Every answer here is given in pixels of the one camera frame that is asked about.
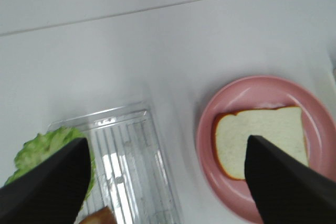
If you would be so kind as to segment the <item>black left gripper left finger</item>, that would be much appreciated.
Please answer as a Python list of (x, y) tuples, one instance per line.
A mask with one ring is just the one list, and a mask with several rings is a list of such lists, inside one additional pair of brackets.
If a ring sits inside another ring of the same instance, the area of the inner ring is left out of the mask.
[(90, 177), (89, 145), (77, 138), (1, 188), (1, 223), (74, 223)]

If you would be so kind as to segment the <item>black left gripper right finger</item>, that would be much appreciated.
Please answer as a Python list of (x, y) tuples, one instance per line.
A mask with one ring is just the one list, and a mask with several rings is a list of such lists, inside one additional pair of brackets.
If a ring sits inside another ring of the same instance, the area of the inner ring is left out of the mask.
[(248, 138), (244, 172), (263, 223), (335, 223), (335, 182), (262, 136)]

